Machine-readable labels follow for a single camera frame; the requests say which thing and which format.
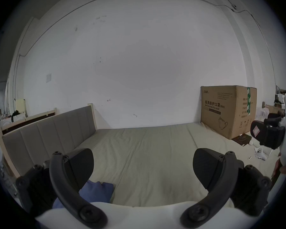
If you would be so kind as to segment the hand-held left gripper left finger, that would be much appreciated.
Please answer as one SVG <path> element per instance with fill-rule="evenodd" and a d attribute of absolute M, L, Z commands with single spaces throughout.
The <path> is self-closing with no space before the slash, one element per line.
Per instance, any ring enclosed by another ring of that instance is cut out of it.
<path fill-rule="evenodd" d="M 49 210 L 56 198 L 80 223 L 92 229 L 104 228 L 106 214 L 79 194 L 94 170 L 93 153 L 88 148 L 68 154 L 55 151 L 43 165 L 34 165 L 16 179 L 22 208 L 31 216 Z"/>

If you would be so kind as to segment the person's right hand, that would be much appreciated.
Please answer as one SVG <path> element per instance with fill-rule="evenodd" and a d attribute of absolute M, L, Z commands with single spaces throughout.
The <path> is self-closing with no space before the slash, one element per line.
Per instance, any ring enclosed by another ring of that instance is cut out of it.
<path fill-rule="evenodd" d="M 286 165 L 285 166 L 282 165 L 280 161 L 280 155 L 281 153 L 279 153 L 279 159 L 276 161 L 274 170 L 271 175 L 272 184 L 275 184 L 280 174 L 286 175 Z"/>

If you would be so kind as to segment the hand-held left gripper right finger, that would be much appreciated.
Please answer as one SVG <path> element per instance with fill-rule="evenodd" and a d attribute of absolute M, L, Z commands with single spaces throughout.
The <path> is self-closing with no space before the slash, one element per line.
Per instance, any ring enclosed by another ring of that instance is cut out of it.
<path fill-rule="evenodd" d="M 267 204 L 271 180 L 253 165 L 244 166 L 233 151 L 221 154 L 199 148 L 193 170 L 208 194 L 187 208 L 180 217 L 185 228 L 198 228 L 214 217 L 231 199 L 235 208 L 249 216 L 259 216 Z"/>

